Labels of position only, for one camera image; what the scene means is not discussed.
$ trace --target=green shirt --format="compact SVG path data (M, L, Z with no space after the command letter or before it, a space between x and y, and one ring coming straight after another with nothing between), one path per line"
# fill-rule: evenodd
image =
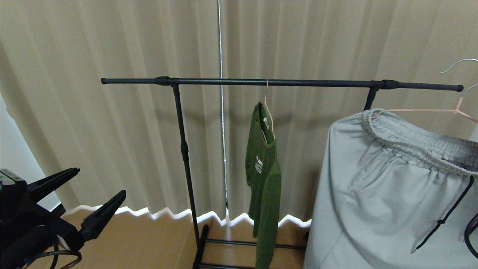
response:
M281 171L276 156L272 121L259 102L252 114L246 150L246 178L252 192L249 216L254 220L253 236L257 237L257 269L269 268L274 254L281 200Z

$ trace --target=wooden floor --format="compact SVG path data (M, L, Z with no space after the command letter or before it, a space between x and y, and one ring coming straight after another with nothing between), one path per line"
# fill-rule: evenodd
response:
M93 209L82 208L67 212L63 218L80 228L80 223ZM231 226L231 222L221 225L216 217L201 221L199 227L208 224L209 238L255 241L252 225L246 219ZM305 245L302 228L291 221L279 227L277 244ZM203 262L227 265L254 266L255 247L207 243ZM129 210L116 214L98 239L88 241L80 250L82 261L75 269L109 268L165 268L189 269L196 255L194 229L190 214L178 218L169 211L154 216L145 212L139 216ZM60 268L72 257L60 257L56 268ZM29 268L49 268L52 258L36 260ZM303 267L304 252L276 248L271 269L299 269Z

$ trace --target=elastic waistband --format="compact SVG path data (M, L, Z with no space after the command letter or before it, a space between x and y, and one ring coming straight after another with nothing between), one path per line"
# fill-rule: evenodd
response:
M460 176L478 176L478 143L429 132L391 112L372 119L381 110L356 114L364 130L379 143L414 157L429 168Z

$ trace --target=beige curtain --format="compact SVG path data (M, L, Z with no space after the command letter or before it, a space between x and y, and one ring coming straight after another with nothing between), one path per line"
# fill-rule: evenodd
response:
M189 208L174 96L100 78L218 77L217 2L2 1L1 94L66 208ZM225 216L218 86L182 86L198 214Z
M394 79L478 82L476 0L221 1L226 78ZM254 105L266 87L225 87L228 205L231 218L247 211L250 190L245 147ZM329 125L363 110L368 89L271 87L282 172L281 216L311 217ZM374 108L454 108L458 93L381 90ZM463 111L478 117L478 89ZM430 131L469 138L475 124L437 113L402 113Z

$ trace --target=black metal clothes rack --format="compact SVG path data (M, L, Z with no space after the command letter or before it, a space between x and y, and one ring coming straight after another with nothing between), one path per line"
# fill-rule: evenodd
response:
M203 263L202 257L206 243L231 244L255 246L254 242L230 241L220 239L209 239L209 227L204 225L199 235L199 227L197 225L196 205L194 202L193 183L191 180L191 170L189 167L189 149L186 142L183 111L181 108L181 99L179 97L179 85L249 85L249 86L294 86L294 87L348 87L348 88L369 88L367 101L364 110L372 107L373 100L379 90L390 90L397 88L405 89L427 89L427 90L448 90L463 91L462 85L444 85L444 84L427 84L427 83L408 83L398 82L395 80L287 80L287 79L219 79L219 78L102 78L102 84L157 84L161 86L171 86L173 88L176 112L179 123L179 134L181 136L181 153L183 155L184 167L186 172L187 189L189 192L189 201L191 203L191 212L193 215L194 234L196 237L196 257L193 262L193 269L212 268L212 269L253 269L254 267L233 266ZM276 244L276 248L289 248L305 250L305 246L281 245Z

